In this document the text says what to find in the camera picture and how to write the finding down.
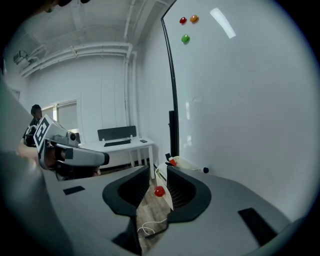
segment desk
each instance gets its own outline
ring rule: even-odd
[[[116,151],[129,151],[130,162],[131,162],[132,167],[135,166],[135,162],[133,160],[131,151],[138,150],[137,151],[138,163],[141,166],[142,160],[141,160],[141,152],[139,149],[148,148],[151,178],[154,179],[155,178],[155,171],[154,171],[154,157],[153,157],[153,151],[152,151],[152,145],[154,144],[154,142],[146,136],[138,136],[138,137],[131,138],[131,143],[128,143],[128,144],[104,146],[106,143],[120,142],[123,140],[127,140],[127,138],[86,143],[86,144],[80,145],[80,148],[87,149],[87,150],[106,152],[106,153],[116,152]],[[144,157],[144,163],[147,164],[147,156],[145,153],[143,154],[143,157]]]

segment red magnet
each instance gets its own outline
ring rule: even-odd
[[[179,22],[181,24],[185,24],[187,22],[187,18],[186,17],[182,17]]]
[[[192,23],[196,23],[196,22],[198,21],[198,19],[199,19],[199,17],[198,17],[197,15],[192,15],[192,16],[190,17],[190,21],[191,21]]]
[[[162,197],[165,193],[165,189],[162,186],[156,186],[154,189],[154,194],[159,198]]]

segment white cable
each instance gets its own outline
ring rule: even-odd
[[[143,223],[142,227],[139,227],[137,232],[140,230],[140,229],[143,229],[144,233],[146,233],[147,235],[149,235],[145,229],[149,229],[149,230],[152,230],[153,233],[156,233],[153,229],[149,228],[149,227],[145,227],[145,224],[148,224],[148,223],[162,223],[164,222],[165,220],[167,220],[168,218],[165,218],[164,220],[161,220],[161,221],[149,221],[149,222],[146,222],[146,223]]]
[[[152,230],[154,234],[156,233],[156,232],[155,232],[152,228],[150,228],[150,227],[146,227],[146,226],[145,226],[145,227],[139,227],[138,230],[137,230],[137,232],[139,232],[140,229],[143,229],[144,233],[146,233],[148,236],[149,236],[149,234],[145,231],[145,229]]]

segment wooden floor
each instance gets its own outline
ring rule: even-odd
[[[101,174],[106,175],[114,172],[119,172],[124,169],[128,169],[131,166],[126,166],[123,168],[112,169],[104,171],[101,169]],[[136,210],[136,226],[137,228],[142,227],[146,222],[160,222],[167,218],[168,213],[170,213],[170,207],[162,197],[155,196],[154,190],[157,186],[156,179],[150,179],[150,187],[145,193],[139,207]],[[148,223],[144,225],[145,227],[153,229],[155,232],[163,230],[167,226],[167,221],[162,223]],[[148,234],[153,234],[150,229],[145,230]],[[145,255],[156,243],[161,239],[164,233],[158,234],[151,239],[145,239],[147,236],[145,232],[140,229],[138,232],[139,242],[142,249],[142,255]]]

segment green magnet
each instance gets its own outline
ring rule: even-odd
[[[185,35],[182,36],[181,41],[184,42],[184,43],[186,43],[186,42],[189,41],[189,39],[190,39],[190,36],[188,36],[187,34],[185,34]]]

